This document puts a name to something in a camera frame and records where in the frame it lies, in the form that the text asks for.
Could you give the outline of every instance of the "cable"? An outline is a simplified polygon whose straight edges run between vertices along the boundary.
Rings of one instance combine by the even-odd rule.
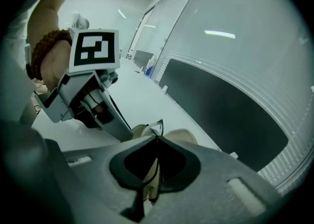
[[[93,99],[93,101],[94,101],[96,104],[100,105],[98,102],[96,102],[96,100],[92,97],[92,95],[89,94],[89,91],[88,91],[88,90],[87,90],[87,93],[88,93],[88,95],[90,96],[90,98]]]
[[[163,134],[163,121],[162,121],[162,119],[161,119],[161,120],[157,121],[156,123],[153,123],[153,124],[150,124],[150,125],[146,126],[146,127],[144,128],[142,134],[141,134],[141,137],[145,136],[145,134],[147,133],[147,131],[148,131],[149,129],[151,129],[151,128],[155,127],[155,126],[158,126],[158,125],[160,125],[160,127],[162,128],[162,131],[159,133],[159,134],[161,134],[161,136],[162,136],[162,134]]]
[[[150,128],[149,129],[154,135],[155,135],[155,137],[157,137],[158,135],[153,131],[153,129],[152,128]]]
[[[84,111],[86,111],[86,108],[82,111],[80,111],[76,116],[80,115],[81,113],[83,113]]]
[[[155,179],[157,172],[158,172],[158,168],[159,168],[159,160],[157,159],[157,167],[156,167],[154,175],[148,181],[146,181],[145,183],[142,184],[142,188],[146,187],[149,183],[151,183],[153,181],[153,179]]]
[[[34,106],[34,109],[35,109],[35,111],[36,111],[36,113],[37,113],[37,115],[38,115],[38,113],[40,112],[40,110],[38,111],[38,110],[36,109],[36,106],[38,106],[38,107],[40,108],[40,110],[41,110],[41,107],[40,107],[40,105],[38,105],[38,104]]]

